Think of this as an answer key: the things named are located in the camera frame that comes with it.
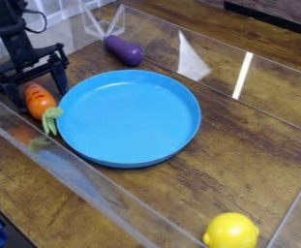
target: blue bowl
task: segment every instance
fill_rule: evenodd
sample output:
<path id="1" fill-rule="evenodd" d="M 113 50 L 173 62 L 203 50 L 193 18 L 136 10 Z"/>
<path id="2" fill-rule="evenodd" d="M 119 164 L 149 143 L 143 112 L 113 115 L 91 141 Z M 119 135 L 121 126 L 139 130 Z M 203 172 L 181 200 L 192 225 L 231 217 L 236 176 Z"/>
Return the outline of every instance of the blue bowl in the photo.
<path id="1" fill-rule="evenodd" d="M 200 108 L 189 89 L 161 74 L 123 70 L 80 82 L 60 102 L 57 126 L 68 145 L 113 168 L 152 166 L 192 140 Z"/>

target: carrot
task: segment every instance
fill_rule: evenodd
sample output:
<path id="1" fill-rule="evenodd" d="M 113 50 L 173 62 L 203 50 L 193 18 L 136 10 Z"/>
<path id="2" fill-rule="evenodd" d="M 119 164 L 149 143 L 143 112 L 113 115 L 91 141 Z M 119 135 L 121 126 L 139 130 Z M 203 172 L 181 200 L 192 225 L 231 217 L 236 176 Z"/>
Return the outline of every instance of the carrot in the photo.
<path id="1" fill-rule="evenodd" d="M 25 86 L 24 100 L 32 117 L 41 120 L 44 132 L 57 133 L 55 119 L 63 114 L 57 108 L 57 102 L 49 91 L 37 83 L 31 82 Z"/>

